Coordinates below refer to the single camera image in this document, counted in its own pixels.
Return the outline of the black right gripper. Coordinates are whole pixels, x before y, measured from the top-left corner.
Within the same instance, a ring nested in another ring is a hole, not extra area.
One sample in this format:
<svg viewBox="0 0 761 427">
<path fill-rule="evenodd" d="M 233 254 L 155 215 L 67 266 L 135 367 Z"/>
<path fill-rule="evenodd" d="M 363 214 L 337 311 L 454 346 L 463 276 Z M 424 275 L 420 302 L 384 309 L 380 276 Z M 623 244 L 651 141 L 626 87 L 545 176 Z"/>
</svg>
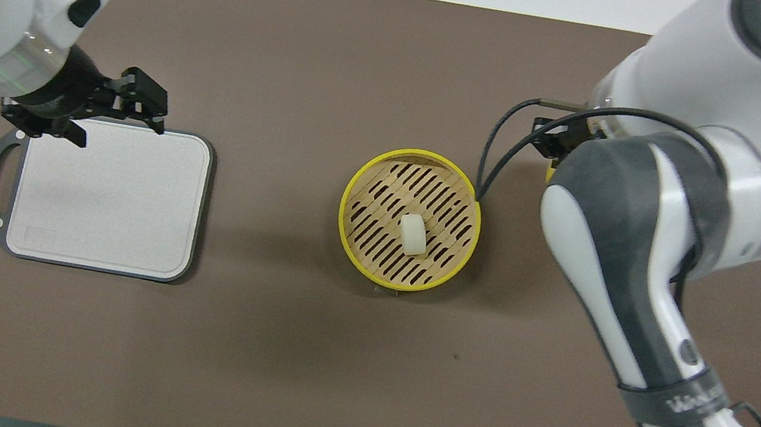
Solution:
<svg viewBox="0 0 761 427">
<path fill-rule="evenodd" d="M 531 140 L 530 144 L 542 157 L 556 162 L 562 161 L 582 143 L 593 138 L 588 119 L 578 115 L 565 115 L 560 118 L 561 124 L 547 129 L 546 132 Z M 533 132 L 540 130 L 542 127 L 545 128 L 548 122 L 556 120 L 559 119 L 535 117 L 532 120 L 531 130 Z"/>
</svg>

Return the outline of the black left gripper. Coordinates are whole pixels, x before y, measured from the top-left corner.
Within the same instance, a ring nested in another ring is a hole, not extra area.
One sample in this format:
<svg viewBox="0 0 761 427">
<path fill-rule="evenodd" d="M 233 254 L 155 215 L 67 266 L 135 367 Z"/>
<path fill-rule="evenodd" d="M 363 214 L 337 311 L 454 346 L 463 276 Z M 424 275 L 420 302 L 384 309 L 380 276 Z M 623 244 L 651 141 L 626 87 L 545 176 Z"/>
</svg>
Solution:
<svg viewBox="0 0 761 427">
<path fill-rule="evenodd" d="M 139 67 L 129 67 L 115 80 L 109 79 L 75 46 L 48 83 L 23 97 L 2 100 L 0 113 L 28 137 L 48 134 L 84 148 L 86 132 L 74 120 L 101 116 L 139 121 L 160 136 L 168 106 L 166 90 Z"/>
</svg>

